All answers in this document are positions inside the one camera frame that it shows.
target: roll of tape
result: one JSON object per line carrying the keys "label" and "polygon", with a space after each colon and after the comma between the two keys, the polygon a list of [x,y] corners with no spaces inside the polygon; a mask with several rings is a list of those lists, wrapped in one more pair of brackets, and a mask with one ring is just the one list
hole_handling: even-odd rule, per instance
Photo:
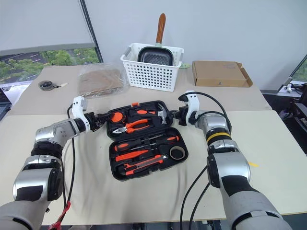
{"label": "roll of tape", "polygon": [[172,148],[170,149],[170,151],[169,151],[169,156],[170,156],[172,159],[178,161],[178,160],[183,159],[183,158],[186,156],[186,152],[185,152],[185,150],[184,150],[182,147],[180,147],[180,146],[174,146],[174,147],[172,147]]}

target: hammer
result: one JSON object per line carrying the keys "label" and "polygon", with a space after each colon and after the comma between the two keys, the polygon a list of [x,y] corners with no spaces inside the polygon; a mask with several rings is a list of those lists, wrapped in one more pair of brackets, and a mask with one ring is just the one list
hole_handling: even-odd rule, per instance
{"label": "hammer", "polygon": [[158,104],[159,109],[161,111],[149,111],[149,110],[129,110],[129,115],[134,116],[134,115],[139,115],[141,117],[152,117],[152,116],[160,116],[162,118],[162,125],[166,125],[166,117],[167,117],[167,112],[164,109],[164,107],[160,104]]}

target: orange pliers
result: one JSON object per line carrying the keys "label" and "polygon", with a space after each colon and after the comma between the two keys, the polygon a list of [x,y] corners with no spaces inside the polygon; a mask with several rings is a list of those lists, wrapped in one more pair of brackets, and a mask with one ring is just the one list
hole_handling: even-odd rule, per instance
{"label": "orange pliers", "polygon": [[137,121],[132,122],[132,123],[127,123],[125,125],[125,127],[115,129],[112,133],[118,134],[118,133],[126,132],[126,133],[130,134],[130,133],[133,133],[134,131],[141,130],[141,129],[149,127],[149,125],[146,125],[146,126],[141,127],[141,128],[133,128],[134,126],[136,126],[138,124],[147,123],[147,122],[148,122],[148,119],[141,119],[141,120],[137,120]]}

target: white plastic basket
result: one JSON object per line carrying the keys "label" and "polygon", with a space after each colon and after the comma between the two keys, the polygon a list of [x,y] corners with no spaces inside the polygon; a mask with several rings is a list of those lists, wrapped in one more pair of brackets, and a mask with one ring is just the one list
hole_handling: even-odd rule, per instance
{"label": "white plastic basket", "polygon": [[132,43],[120,57],[123,61],[129,84],[153,90],[174,91],[178,69],[184,53],[183,48],[163,46],[169,49],[174,56],[173,66],[164,66],[138,62],[139,51],[149,44]]}

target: yellow stripe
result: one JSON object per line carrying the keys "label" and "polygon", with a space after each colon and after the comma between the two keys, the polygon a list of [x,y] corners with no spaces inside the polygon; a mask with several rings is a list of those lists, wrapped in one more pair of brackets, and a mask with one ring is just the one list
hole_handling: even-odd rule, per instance
{"label": "yellow stripe", "polygon": [[255,164],[255,163],[253,163],[253,162],[248,162],[249,163],[249,165],[251,165],[251,166],[254,166],[254,167],[259,167],[259,165],[257,165],[257,164]]}
{"label": "yellow stripe", "polygon": [[210,137],[208,137],[207,142],[209,142],[209,140],[211,140],[212,138],[217,137],[217,136],[228,136],[228,137],[231,137],[228,133],[214,133]]}

